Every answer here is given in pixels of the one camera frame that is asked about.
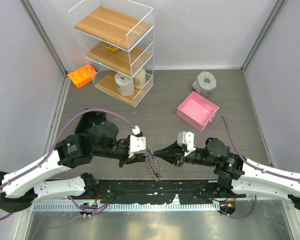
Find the metal keyring disc with rings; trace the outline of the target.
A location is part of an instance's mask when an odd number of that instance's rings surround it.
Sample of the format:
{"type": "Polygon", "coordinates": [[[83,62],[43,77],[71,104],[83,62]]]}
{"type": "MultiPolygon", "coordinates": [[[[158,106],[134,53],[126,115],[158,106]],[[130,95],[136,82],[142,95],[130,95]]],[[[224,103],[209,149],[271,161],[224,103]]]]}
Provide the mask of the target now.
{"type": "Polygon", "coordinates": [[[162,178],[162,169],[161,169],[160,163],[155,158],[154,152],[151,150],[151,148],[149,146],[147,146],[146,154],[151,156],[151,160],[146,161],[147,168],[148,168],[149,172],[152,174],[152,178],[154,179],[154,181],[159,182],[162,178]]]}

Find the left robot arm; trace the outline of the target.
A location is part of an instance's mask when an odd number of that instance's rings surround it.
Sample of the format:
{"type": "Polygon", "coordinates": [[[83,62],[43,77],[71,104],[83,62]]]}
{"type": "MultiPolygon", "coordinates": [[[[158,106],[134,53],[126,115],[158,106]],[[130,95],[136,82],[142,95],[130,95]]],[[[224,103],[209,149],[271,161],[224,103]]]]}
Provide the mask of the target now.
{"type": "Polygon", "coordinates": [[[118,127],[103,121],[80,134],[67,136],[46,154],[24,168],[12,172],[0,171],[0,209],[16,213],[33,203],[58,197],[91,199],[99,189],[98,181],[90,173],[65,180],[51,177],[81,165],[89,164],[93,157],[116,159],[119,166],[145,162],[146,138],[138,127],[127,138],[117,139],[118,127]]]}

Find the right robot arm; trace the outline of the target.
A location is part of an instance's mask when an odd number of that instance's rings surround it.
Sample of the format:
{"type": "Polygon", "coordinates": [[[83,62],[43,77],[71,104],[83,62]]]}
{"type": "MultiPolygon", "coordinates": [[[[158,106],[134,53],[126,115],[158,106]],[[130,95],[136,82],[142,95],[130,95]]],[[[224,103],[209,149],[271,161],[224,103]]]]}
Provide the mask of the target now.
{"type": "Polygon", "coordinates": [[[300,210],[300,173],[266,166],[232,153],[217,138],[209,137],[203,148],[176,141],[153,154],[176,167],[183,164],[213,167],[218,176],[216,191],[222,197],[260,195],[293,203],[300,210]]]}

